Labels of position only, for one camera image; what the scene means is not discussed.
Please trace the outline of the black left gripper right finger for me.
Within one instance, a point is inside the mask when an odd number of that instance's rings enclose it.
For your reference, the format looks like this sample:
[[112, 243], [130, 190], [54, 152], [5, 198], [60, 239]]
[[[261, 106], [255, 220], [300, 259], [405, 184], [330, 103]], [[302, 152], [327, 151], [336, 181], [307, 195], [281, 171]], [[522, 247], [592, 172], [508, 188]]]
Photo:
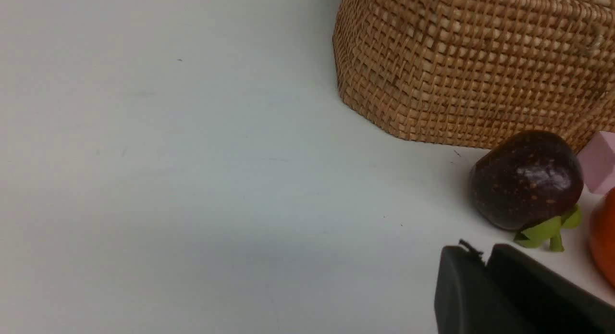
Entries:
[[493, 246], [486, 269], [508, 301], [541, 334], [615, 332], [613, 306], [513, 246]]

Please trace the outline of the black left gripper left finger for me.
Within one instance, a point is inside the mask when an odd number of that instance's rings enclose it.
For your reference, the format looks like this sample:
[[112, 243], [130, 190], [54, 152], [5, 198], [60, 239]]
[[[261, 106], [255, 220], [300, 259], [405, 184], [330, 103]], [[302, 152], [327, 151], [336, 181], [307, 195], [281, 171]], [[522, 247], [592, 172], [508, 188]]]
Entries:
[[434, 312], [440, 334], [527, 334], [521, 318], [488, 276], [483, 253], [465, 240], [440, 253]]

